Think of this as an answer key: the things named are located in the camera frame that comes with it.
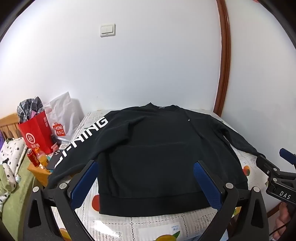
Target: human hand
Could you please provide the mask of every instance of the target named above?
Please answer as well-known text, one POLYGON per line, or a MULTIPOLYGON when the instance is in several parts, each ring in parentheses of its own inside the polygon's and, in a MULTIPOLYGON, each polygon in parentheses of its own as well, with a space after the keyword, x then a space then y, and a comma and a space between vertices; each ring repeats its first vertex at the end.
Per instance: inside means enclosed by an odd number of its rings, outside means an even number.
MULTIPOLYGON (((280 228, 281 226, 283 226, 284 224, 286 224, 290 220, 291 220, 291 217, 288 213, 287 204, 285 202, 282 202, 279 206, 279 216, 276 219, 276 222, 275 222, 276 225, 274 227, 274 230, 280 228)), ((276 231, 273 234, 273 238, 275 240, 278 240, 285 230, 286 230, 286 227, 283 227, 280 230, 276 231)))

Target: soda can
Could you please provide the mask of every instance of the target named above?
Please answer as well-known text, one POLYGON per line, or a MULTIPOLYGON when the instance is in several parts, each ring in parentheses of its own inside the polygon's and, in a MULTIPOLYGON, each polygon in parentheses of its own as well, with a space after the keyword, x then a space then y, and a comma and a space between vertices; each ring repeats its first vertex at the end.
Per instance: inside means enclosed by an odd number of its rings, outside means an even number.
POLYGON ((35 167, 38 167, 40 165, 40 162, 38 161, 37 156, 32 149, 28 149, 27 156, 35 167))

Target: purple fabric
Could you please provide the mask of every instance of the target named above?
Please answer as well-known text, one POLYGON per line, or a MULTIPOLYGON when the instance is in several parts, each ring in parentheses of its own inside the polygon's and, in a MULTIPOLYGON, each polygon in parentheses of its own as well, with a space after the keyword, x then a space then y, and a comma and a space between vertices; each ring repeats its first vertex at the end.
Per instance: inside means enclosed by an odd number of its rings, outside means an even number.
POLYGON ((2 133, 0 132, 0 150, 1 150, 2 146, 3 146, 4 141, 5 141, 4 137, 3 137, 2 133))

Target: blue textured pad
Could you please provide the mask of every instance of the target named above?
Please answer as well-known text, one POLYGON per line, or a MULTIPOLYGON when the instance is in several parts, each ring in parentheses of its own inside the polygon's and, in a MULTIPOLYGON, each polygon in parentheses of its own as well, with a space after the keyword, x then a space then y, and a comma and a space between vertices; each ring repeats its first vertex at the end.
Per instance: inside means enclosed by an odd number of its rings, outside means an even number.
POLYGON ((193 165, 193 174, 211 207, 219 211, 223 204, 222 195, 212 179, 198 162, 193 165))
POLYGON ((287 160, 289 163, 293 165, 296 164, 296 156, 293 153, 287 151, 286 149, 282 148, 281 150, 279 150, 279 155, 280 157, 287 160))
POLYGON ((94 161, 71 192, 72 210, 81 207, 98 174, 99 164, 94 161))

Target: white plastic bag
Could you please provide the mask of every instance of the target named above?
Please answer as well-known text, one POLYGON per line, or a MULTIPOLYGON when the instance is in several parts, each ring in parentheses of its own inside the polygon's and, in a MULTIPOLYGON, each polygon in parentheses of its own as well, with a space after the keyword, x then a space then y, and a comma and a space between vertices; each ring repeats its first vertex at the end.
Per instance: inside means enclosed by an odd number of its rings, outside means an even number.
POLYGON ((80 124, 69 92, 44 105, 44 110, 55 137, 61 141, 69 142, 80 124))

